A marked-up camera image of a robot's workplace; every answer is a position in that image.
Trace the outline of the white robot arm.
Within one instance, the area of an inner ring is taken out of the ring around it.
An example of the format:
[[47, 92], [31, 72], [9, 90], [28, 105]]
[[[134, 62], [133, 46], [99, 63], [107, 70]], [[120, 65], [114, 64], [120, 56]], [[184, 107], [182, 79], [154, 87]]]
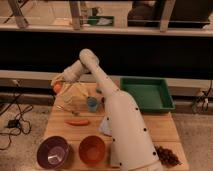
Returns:
[[148, 128], [134, 98], [122, 91], [99, 66], [98, 57], [90, 50], [80, 51], [79, 59], [56, 75], [51, 85], [76, 82], [90, 72], [105, 98], [105, 113], [122, 171], [164, 171]]

